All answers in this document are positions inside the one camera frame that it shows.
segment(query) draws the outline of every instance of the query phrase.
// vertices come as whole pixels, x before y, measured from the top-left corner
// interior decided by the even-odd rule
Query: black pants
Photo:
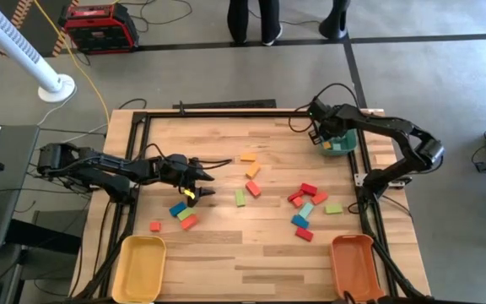
[[[258,0],[262,15],[262,41],[273,41],[280,31],[278,22],[278,0]],[[246,28],[249,24],[248,0],[230,0],[228,9],[228,28],[236,43],[246,41]]]

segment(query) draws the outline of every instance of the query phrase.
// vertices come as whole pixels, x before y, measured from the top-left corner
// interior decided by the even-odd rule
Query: wooden block
[[[298,192],[288,196],[288,201],[291,202],[294,200],[294,198],[298,198],[298,197],[301,197],[303,196],[303,194],[305,194],[303,191],[299,190]]]
[[[151,231],[151,232],[159,232],[160,231],[160,222],[151,222],[151,223],[149,223],[149,231]]]
[[[255,161],[256,159],[257,159],[257,155],[253,153],[246,153],[240,156],[241,161]]]
[[[292,224],[301,227],[303,229],[309,228],[309,222],[305,220],[303,217],[301,217],[301,215],[297,215],[297,214],[294,215],[294,217],[292,218]]]
[[[183,230],[189,230],[189,228],[193,227],[197,222],[198,217],[195,214],[191,214],[181,222],[181,228],[183,228]]]
[[[235,190],[235,204],[237,207],[245,206],[245,194],[241,189]]]
[[[303,208],[301,208],[300,210],[300,216],[304,219],[307,218],[307,216],[309,216],[309,214],[311,213],[312,209],[314,208],[314,205],[311,204],[311,203],[305,203],[305,205],[303,206]]]
[[[249,170],[246,172],[246,176],[249,179],[253,179],[254,176],[257,175],[257,173],[260,171],[260,164],[258,164],[257,161],[253,162]]]
[[[312,199],[312,203],[317,205],[327,199],[327,193],[317,193]]]
[[[260,193],[262,192],[262,190],[260,190],[260,188],[253,181],[249,181],[245,187],[255,198],[259,197]]]
[[[312,185],[309,185],[309,184],[302,183],[301,184],[301,191],[303,191],[305,194],[315,196],[316,191],[318,191],[318,188],[316,188]]]
[[[303,204],[303,198],[297,197],[292,199],[292,204],[294,205],[295,208],[301,207],[301,205]]]
[[[301,227],[297,227],[297,231],[295,232],[295,235],[309,242],[312,241],[312,237],[314,236],[312,232],[308,231],[307,229],[303,229]]]
[[[343,206],[341,204],[328,204],[326,206],[327,214],[341,214],[343,212]]]
[[[170,208],[170,214],[172,214],[172,216],[177,216],[181,211],[185,209],[186,209],[185,203],[179,202],[177,205]]]
[[[179,220],[184,220],[186,219],[187,217],[195,214],[196,211],[193,209],[193,208],[186,208],[185,210],[181,211],[178,215],[177,215],[177,218]]]

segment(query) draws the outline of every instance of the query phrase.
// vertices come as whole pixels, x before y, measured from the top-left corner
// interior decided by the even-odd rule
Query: gray floor
[[[142,43],[230,40],[226,1],[190,3],[191,16],[152,26],[141,36]],[[251,6],[259,12],[254,1]],[[323,19],[331,1],[282,1],[282,6],[282,18],[298,22]],[[185,13],[186,7],[161,0],[145,12],[160,21]],[[464,0],[354,1],[348,28],[352,37],[482,34],[486,33],[486,1],[472,0],[470,5]],[[251,17],[249,40],[259,40],[259,33],[259,21]],[[283,39],[319,37],[315,24],[284,27]],[[443,167],[432,175],[416,176],[407,190],[433,295],[486,302],[486,174],[478,174],[470,162],[486,130],[486,41],[355,45],[354,53],[369,107],[384,108],[389,115],[417,123],[441,138],[446,147]],[[71,74],[79,91],[43,126],[89,130],[105,123],[100,103],[70,58],[48,62],[59,73]],[[91,62],[86,71],[111,109],[136,97],[146,98],[150,108],[166,108],[179,100],[269,98],[280,107],[295,107],[308,102],[327,83],[351,83],[343,48],[334,45],[139,52],[91,57]],[[328,91],[323,100],[350,102],[342,91]],[[37,123],[50,108],[38,100],[35,81],[0,58],[0,123]],[[39,144],[70,137],[43,132]],[[101,137],[76,142],[96,149],[102,143]],[[27,185],[55,187],[31,179]],[[84,206],[83,200],[72,196],[24,193],[19,208],[26,208],[33,199],[41,210]],[[27,220],[31,214],[18,216]],[[57,292],[68,285],[41,283]],[[45,299],[28,286],[22,302]]]

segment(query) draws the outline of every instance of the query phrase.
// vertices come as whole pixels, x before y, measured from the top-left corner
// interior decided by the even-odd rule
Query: wooden tabletop
[[[105,153],[124,157],[131,118],[130,110],[113,112]],[[295,128],[307,124],[308,120],[303,118],[293,120]],[[384,168],[396,161],[389,138],[372,133],[365,136],[373,168]],[[338,297],[332,282],[328,245],[335,236],[361,233],[359,216],[347,210],[355,202],[347,157],[321,156],[306,133],[290,131],[286,118],[154,119],[148,142],[156,143],[165,155],[179,153],[203,160],[234,160],[208,171],[215,177],[214,182],[199,183],[213,187],[217,193],[200,200],[196,206],[199,222],[189,231],[182,230],[179,220],[169,213],[171,206],[185,198],[168,185],[142,187],[134,235],[160,236],[168,247],[159,301],[329,301]],[[359,149],[356,151],[363,171]],[[248,181],[245,172],[250,166],[240,161],[239,155],[243,153],[256,153],[262,164],[254,180],[262,195],[254,199],[245,190],[246,206],[237,208],[235,190],[245,189]],[[146,154],[156,155],[155,149]],[[308,217],[309,230],[314,233],[312,242],[294,235],[296,227],[290,220],[297,210],[286,200],[302,182],[329,193],[328,200],[316,206]],[[389,190],[386,195],[408,206],[403,190]],[[104,192],[93,195],[77,292],[93,275],[100,222],[107,201]],[[325,214],[325,205],[332,203],[341,204],[343,213]],[[381,207],[393,260],[417,289],[428,294],[411,219],[386,200],[381,200]],[[104,226],[101,262],[113,211],[111,206]],[[160,233],[149,232],[149,222],[154,220],[162,223]],[[376,260],[382,289],[386,290],[383,266]]]

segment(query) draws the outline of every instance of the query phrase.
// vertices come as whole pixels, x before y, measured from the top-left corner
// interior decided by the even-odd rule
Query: yellow cable
[[[80,67],[80,65],[76,61],[76,58],[74,57],[73,52],[71,51],[70,46],[68,46],[67,40],[61,35],[61,32],[57,29],[56,25],[51,21],[50,17],[48,17],[48,14],[44,11],[44,9],[42,9],[42,6],[39,4],[39,2],[37,0],[33,0],[33,1],[35,2],[35,5],[37,6],[37,8],[39,8],[40,12],[44,15],[46,20],[48,20],[51,27],[56,31],[59,38],[61,40],[63,40],[63,43],[65,44],[65,47],[67,48],[68,53],[71,55],[71,58],[73,59],[74,65],[76,66],[76,68],[78,70],[80,70],[80,72],[82,72],[84,77],[89,81],[89,84],[91,84],[91,87],[93,88],[94,92],[97,94],[97,96],[99,96],[100,103],[102,103],[102,106],[105,108],[106,123],[110,123],[110,114],[108,113],[108,107],[106,106],[105,100],[102,98],[102,95],[100,94],[99,90],[97,89],[97,87],[93,83],[93,80],[91,80],[91,78],[88,76],[88,74],[86,74],[85,71]]]

